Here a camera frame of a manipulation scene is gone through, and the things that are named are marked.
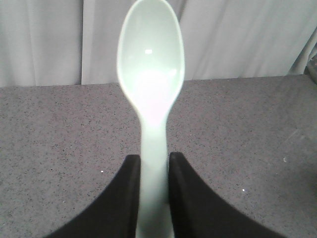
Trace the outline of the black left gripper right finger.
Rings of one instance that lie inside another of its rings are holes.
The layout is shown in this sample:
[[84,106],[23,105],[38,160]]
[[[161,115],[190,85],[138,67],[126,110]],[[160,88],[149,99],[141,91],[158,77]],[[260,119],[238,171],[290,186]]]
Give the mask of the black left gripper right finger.
[[169,156],[169,203],[177,238],[280,238],[217,195],[180,152]]

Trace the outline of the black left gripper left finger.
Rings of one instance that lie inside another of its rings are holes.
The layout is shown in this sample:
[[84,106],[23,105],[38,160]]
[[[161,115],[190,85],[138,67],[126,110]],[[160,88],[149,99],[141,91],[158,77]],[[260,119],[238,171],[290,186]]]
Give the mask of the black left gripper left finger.
[[49,238],[134,238],[139,207],[140,156],[128,155],[99,197]]

